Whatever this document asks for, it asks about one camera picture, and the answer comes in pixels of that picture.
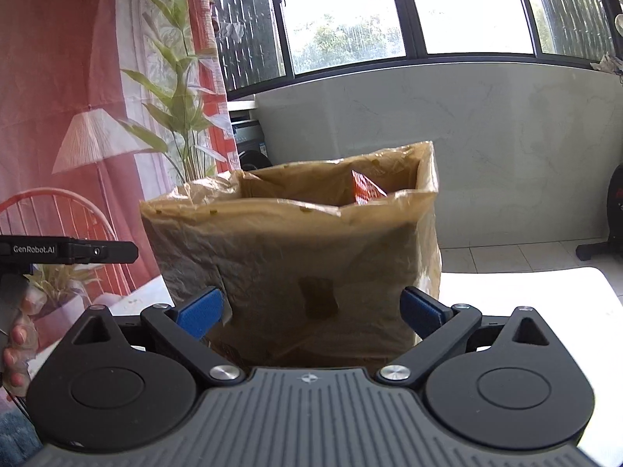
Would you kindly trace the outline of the left hand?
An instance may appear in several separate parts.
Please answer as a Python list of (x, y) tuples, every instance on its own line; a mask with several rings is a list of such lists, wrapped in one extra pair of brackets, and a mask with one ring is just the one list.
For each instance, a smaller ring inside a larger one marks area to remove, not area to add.
[(32, 317), (37, 315), (46, 304), (48, 297), (31, 284), (18, 307), (18, 314), (9, 330), (9, 343), (2, 352), (5, 390), (14, 397), (24, 397), (31, 378), (28, 374), (28, 362), (38, 349), (38, 333)]

